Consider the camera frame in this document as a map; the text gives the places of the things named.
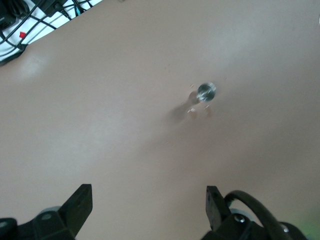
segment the white power strip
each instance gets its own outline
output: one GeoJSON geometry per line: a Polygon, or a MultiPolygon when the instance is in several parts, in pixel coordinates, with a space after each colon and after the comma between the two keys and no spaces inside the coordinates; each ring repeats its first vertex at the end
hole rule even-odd
{"type": "MultiPolygon", "coordinates": [[[[24,0],[31,10],[35,4],[31,0],[24,0]]],[[[89,0],[92,6],[96,5],[97,3],[101,2],[102,0],[89,0]]],[[[87,2],[84,2],[80,4],[82,8],[88,10],[90,9],[90,5],[87,2]]],[[[65,9],[65,11],[69,14],[71,19],[74,19],[76,17],[74,3],[72,0],[68,0],[64,5],[64,7],[69,6],[65,9]]],[[[36,8],[34,12],[32,13],[34,17],[37,17],[38,19],[41,19],[46,16],[46,14],[40,10],[40,8],[36,8]]],[[[67,19],[65,16],[63,16],[60,12],[56,12],[51,17],[46,17],[44,22],[47,22],[48,24],[52,25],[55,28],[59,28],[60,26],[64,25],[65,23],[69,22],[69,19],[67,19]]],[[[14,31],[17,26],[22,22],[21,19],[17,20],[14,25],[11,27],[3,30],[3,35],[6,37],[8,36],[12,31],[14,31]]],[[[12,44],[17,45],[26,35],[26,33],[37,23],[38,21],[33,18],[28,18],[18,29],[15,30],[12,36],[8,38],[8,41],[10,41],[12,44]]],[[[37,26],[27,35],[22,41],[22,44],[30,44],[34,41],[42,38],[43,36],[51,33],[54,29],[45,25],[44,23],[40,22],[37,24],[37,26]]],[[[15,49],[13,46],[11,46],[7,42],[3,42],[0,44],[0,61],[16,54],[19,52],[19,49],[15,49]]]]}

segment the table surface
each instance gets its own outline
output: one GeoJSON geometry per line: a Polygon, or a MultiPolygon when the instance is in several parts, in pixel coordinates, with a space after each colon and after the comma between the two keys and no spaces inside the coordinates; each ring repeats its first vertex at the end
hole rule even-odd
{"type": "Polygon", "coordinates": [[[0,213],[92,184],[92,239],[200,239],[206,186],[320,226],[320,1],[104,0],[0,69],[0,213]],[[187,113],[206,82],[216,97],[187,113]]]}

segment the beige table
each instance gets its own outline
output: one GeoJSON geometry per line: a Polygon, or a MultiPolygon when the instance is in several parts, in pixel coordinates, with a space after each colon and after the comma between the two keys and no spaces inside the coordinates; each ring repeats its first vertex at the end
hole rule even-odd
{"type": "Polygon", "coordinates": [[[0,68],[1,217],[22,224],[91,183],[78,240],[198,240],[217,185],[316,237],[319,13],[319,0],[104,0],[30,45],[0,68]],[[180,112],[210,81],[213,115],[180,112]]]}

